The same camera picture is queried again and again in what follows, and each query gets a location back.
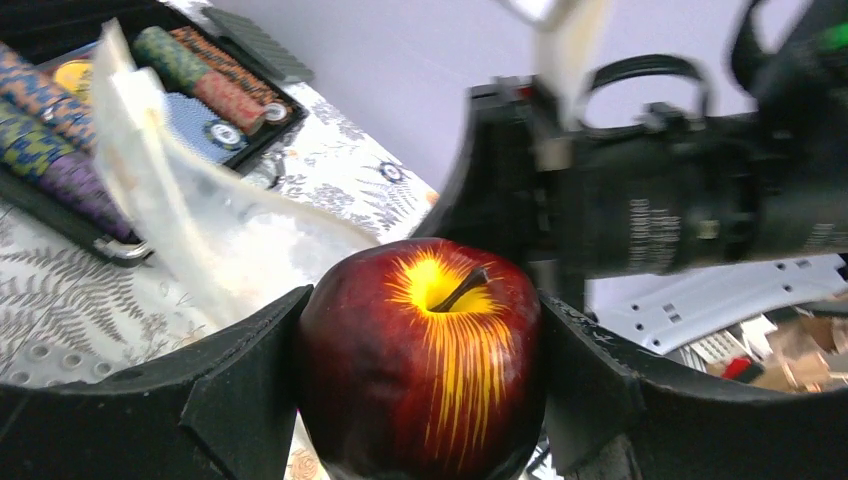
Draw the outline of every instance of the tablecloth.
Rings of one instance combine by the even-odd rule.
[[[199,13],[205,2],[169,3],[214,32]],[[406,237],[435,192],[311,87],[284,89],[309,115],[269,150],[265,162],[285,167],[274,191],[349,219],[382,242]],[[155,254],[131,269],[104,264],[0,199],[0,374],[36,339],[135,365],[208,333]],[[300,423],[297,432],[286,478],[323,478]]]

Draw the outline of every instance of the blue poker chip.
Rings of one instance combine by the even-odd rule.
[[[247,137],[232,123],[216,119],[203,124],[206,139],[224,150],[237,152],[247,146]]]
[[[400,183],[406,178],[403,170],[392,162],[383,162],[378,167],[380,175],[391,183]]]
[[[247,136],[222,120],[200,100],[173,92],[166,95],[168,126],[177,141],[221,165],[247,146]]]

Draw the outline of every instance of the red object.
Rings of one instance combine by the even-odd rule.
[[[524,99],[529,100],[529,99],[530,99],[530,97],[532,97],[532,96],[533,96],[533,93],[534,93],[534,92],[533,92],[533,87],[531,87],[530,85],[527,85],[527,86],[524,86],[524,87],[520,87],[520,88],[518,89],[518,93],[519,93],[519,94],[521,94],[521,96],[522,96]]]
[[[442,310],[478,268],[485,283]],[[524,470],[545,377],[539,299],[518,266],[442,239],[385,244],[327,272],[292,327],[297,406],[330,478]]]
[[[192,94],[248,135],[256,133],[265,120],[265,108],[215,70],[200,77]]]
[[[744,372],[745,369],[751,366],[751,359],[748,357],[737,357],[734,358],[730,365],[724,369],[724,373],[721,374],[721,378],[726,378],[728,380],[733,380],[738,377],[740,373]]]

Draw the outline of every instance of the fern pattern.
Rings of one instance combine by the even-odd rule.
[[[206,5],[190,3],[192,14]],[[310,115],[269,149],[284,167],[272,191],[383,241],[406,236],[430,209],[429,186],[307,85],[286,91]],[[155,255],[106,265],[0,200],[0,374],[31,340],[134,365],[209,333]]]

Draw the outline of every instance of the yellow streak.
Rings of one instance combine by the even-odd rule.
[[[398,260],[397,267],[390,301],[414,310],[413,323],[425,329],[428,375],[437,373],[430,418],[437,413],[438,421],[427,425],[424,442],[434,459],[444,461],[445,467],[456,461],[459,469],[469,451],[484,447],[489,414],[503,399],[502,355],[513,350],[501,318],[504,307],[483,286],[463,295],[449,312],[430,311],[476,267],[470,261],[448,263],[428,250],[409,262]]]

